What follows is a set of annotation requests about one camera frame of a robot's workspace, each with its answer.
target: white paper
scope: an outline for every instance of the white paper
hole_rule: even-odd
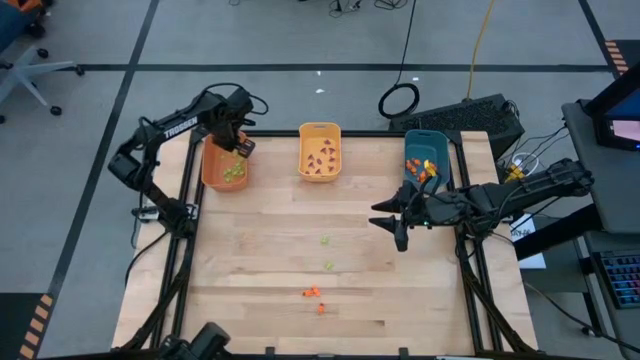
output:
[[[529,214],[524,214],[518,221],[511,224],[511,239],[513,242],[517,242],[523,237],[536,232],[536,227],[533,225],[533,219],[529,219]],[[513,228],[520,225],[524,220],[527,220],[522,226],[515,231]],[[530,256],[524,260],[520,260],[520,269],[546,269],[547,264],[544,262],[544,256],[537,254]]]

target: office chair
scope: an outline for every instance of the office chair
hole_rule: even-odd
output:
[[[18,1],[17,4],[19,6],[0,0],[0,52],[8,48],[13,40],[25,31],[31,33],[29,29],[33,29],[33,24],[37,24],[38,15],[43,9],[40,0],[23,0]],[[43,35],[44,29],[42,29],[42,31],[36,31],[36,35],[38,35],[38,33]],[[31,61],[36,55],[46,59],[49,56],[49,52],[45,49],[38,49],[35,46],[31,46],[13,63],[0,59],[0,69],[7,70],[6,77],[0,82],[0,103],[9,96],[14,87],[22,85],[26,87],[42,105],[48,107],[52,115],[59,116],[62,114],[62,109],[58,106],[50,106],[44,97],[42,97],[36,85],[31,81],[31,78],[74,66],[76,74],[82,76],[84,75],[84,70],[75,65],[73,61],[32,65]],[[5,117],[0,115],[0,124],[4,122]]]

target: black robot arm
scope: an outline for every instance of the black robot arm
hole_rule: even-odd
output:
[[[189,106],[160,120],[152,122],[141,118],[140,127],[120,145],[108,165],[109,171],[127,187],[141,192],[156,205],[158,221],[178,237],[189,236],[193,232],[193,222],[184,204],[169,198],[153,183],[152,173],[158,165],[160,146],[196,126],[203,126],[213,134],[214,143],[227,151],[237,149],[246,158],[255,147],[252,141],[241,139],[238,134],[242,125],[255,125],[252,120],[245,119],[253,110],[252,95],[239,86],[228,98],[208,91],[218,85],[205,88]],[[133,156],[134,151],[143,152],[142,161]]]
[[[585,196],[592,184],[591,173],[579,162],[569,159],[518,181],[473,185],[428,197],[405,181],[390,200],[371,207],[377,211],[400,213],[400,220],[391,216],[372,218],[369,222],[393,233],[398,251],[406,251],[408,227],[462,224],[469,235],[482,238],[504,217],[552,197]]]

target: wooden tabletop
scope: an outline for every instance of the wooden tabletop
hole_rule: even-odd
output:
[[[486,133],[462,137],[471,182],[496,181]],[[297,138],[254,140],[248,187],[205,191],[183,338],[191,340],[213,321],[231,335],[228,350],[236,353],[262,354],[274,346],[279,354],[392,355],[400,347],[413,355],[473,354],[453,229],[412,230],[409,251],[398,253],[393,236],[367,221],[388,216],[371,205],[401,184],[404,139],[343,138],[342,172],[326,184],[300,179]],[[178,194],[187,147],[184,135],[161,149],[155,181],[169,196]],[[193,178],[191,194],[197,174]],[[158,224],[143,225],[138,249],[162,231]],[[497,232],[509,236],[506,227]],[[321,242],[325,235],[328,244]],[[167,249],[168,240],[131,272],[114,346],[129,340],[156,305]],[[496,305],[536,347],[513,247],[489,238],[484,249]],[[328,262],[333,269],[326,269]],[[302,296],[312,285],[320,298]],[[323,315],[316,313],[319,303]],[[479,302],[478,314],[491,348]],[[173,308],[165,331],[172,317]]]

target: floor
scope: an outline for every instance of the floor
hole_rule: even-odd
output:
[[[25,37],[1,54],[11,60],[35,44],[49,49],[50,61],[74,60],[87,70],[81,78],[62,71],[38,79],[45,97],[62,107],[58,118],[24,89],[0,105],[7,116],[0,126],[0,273],[7,274],[0,292],[54,295],[40,356],[111,345],[133,255],[129,210],[137,200],[102,170],[139,116],[162,117],[205,85],[233,81],[269,102],[269,114],[255,118],[259,129],[297,129],[307,121],[388,126],[377,102],[397,66],[381,64],[400,62],[411,6],[383,11],[365,0],[359,12],[332,18],[329,2],[58,0],[43,39]],[[419,110],[464,97],[488,4],[418,2],[407,63],[428,71],[407,71],[403,81],[420,88]],[[613,80],[602,40],[638,38],[639,12],[636,0],[498,1],[472,97],[502,93],[518,104],[525,138],[552,133],[561,126],[560,105],[592,97]],[[400,94],[389,101],[390,112],[408,105]],[[531,143],[523,151],[533,150]],[[575,158],[569,138],[540,159],[548,165],[562,157]],[[588,201],[558,202],[545,213],[562,216]],[[580,296],[556,296],[587,318]],[[541,349],[620,357],[614,345],[583,336],[544,300],[529,301]]]

